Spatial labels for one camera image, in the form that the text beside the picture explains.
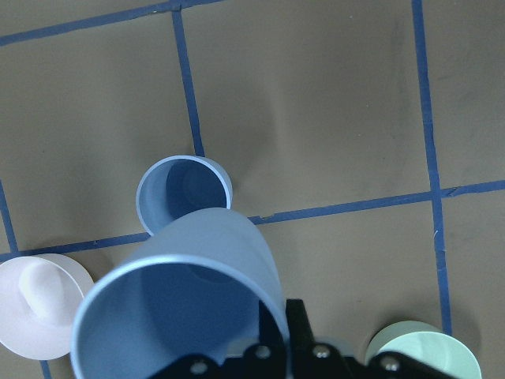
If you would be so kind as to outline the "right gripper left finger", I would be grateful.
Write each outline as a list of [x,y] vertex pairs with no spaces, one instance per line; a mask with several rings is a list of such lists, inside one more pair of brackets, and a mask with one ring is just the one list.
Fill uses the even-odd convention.
[[244,347],[239,355],[218,364],[202,354],[175,360],[152,374],[152,378],[285,378],[287,348],[267,307],[259,303],[259,340]]

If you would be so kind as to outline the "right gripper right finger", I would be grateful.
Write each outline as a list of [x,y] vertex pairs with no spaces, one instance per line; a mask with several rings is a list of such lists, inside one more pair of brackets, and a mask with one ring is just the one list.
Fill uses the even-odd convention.
[[449,378],[450,375],[399,352],[386,351],[359,363],[332,344],[317,340],[301,299],[286,300],[291,372],[295,378]]

